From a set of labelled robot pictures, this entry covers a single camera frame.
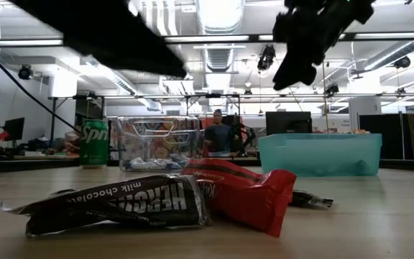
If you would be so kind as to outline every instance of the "black cable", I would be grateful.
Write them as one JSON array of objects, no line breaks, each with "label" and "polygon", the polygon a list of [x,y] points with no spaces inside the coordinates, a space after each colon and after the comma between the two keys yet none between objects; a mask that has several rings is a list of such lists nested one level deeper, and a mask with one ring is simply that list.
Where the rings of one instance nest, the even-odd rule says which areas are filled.
[{"label": "black cable", "polygon": [[54,113],[53,111],[51,111],[49,108],[47,108],[44,104],[42,104],[42,102],[40,102],[38,99],[36,99],[33,95],[31,95],[19,82],[17,79],[15,79],[15,77],[13,77],[13,75],[11,75],[11,73],[1,64],[0,62],[0,69],[3,70],[3,72],[12,80],[12,82],[14,82],[19,88],[20,90],[22,90],[26,95],[28,95],[29,98],[31,98],[33,101],[35,101],[37,104],[39,104],[43,109],[45,109],[47,112],[49,112],[51,115],[53,115],[54,117],[56,117],[57,119],[59,119],[61,122],[65,123],[66,125],[68,125],[69,127],[71,127],[73,130],[75,130],[76,132],[80,132],[78,129],[76,129],[73,125],[69,124],[67,121],[65,121],[62,117],[56,115],[56,113]]}]

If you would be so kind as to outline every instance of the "green soda can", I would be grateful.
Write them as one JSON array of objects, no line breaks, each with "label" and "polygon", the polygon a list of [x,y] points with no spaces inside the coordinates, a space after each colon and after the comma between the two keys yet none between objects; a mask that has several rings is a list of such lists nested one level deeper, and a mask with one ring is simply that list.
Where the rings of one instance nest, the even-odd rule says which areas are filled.
[{"label": "green soda can", "polygon": [[100,168],[108,163],[108,125],[100,119],[84,121],[80,134],[80,165]]}]

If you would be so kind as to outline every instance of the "teal plastic bin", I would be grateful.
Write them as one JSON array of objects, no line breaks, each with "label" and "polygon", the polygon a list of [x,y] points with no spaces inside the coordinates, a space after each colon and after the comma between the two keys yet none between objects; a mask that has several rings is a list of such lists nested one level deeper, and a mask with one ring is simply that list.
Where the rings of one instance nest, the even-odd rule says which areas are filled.
[{"label": "teal plastic bin", "polygon": [[263,172],[297,176],[374,176],[381,134],[276,134],[258,139]]}]

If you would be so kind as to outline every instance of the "table surface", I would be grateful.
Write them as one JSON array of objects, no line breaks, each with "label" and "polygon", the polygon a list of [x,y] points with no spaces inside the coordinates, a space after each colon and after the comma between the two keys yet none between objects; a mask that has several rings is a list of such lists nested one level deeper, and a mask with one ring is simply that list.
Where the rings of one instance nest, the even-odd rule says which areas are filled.
[{"label": "table surface", "polygon": [[[118,168],[0,173],[0,201],[25,205],[64,188],[144,174]],[[27,239],[27,218],[0,210],[0,258],[413,258],[414,172],[299,178],[296,188],[335,200],[328,211],[290,207],[280,238],[228,222],[194,230],[138,232],[101,224]]]}]

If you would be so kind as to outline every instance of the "red candy wrapper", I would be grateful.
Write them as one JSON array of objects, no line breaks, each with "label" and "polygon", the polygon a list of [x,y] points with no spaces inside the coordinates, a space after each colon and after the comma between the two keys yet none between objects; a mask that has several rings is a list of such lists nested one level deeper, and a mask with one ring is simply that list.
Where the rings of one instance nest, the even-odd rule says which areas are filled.
[{"label": "red candy wrapper", "polygon": [[296,175],[285,170],[259,174],[219,159],[191,160],[182,174],[194,175],[206,206],[274,237],[280,236]]}]

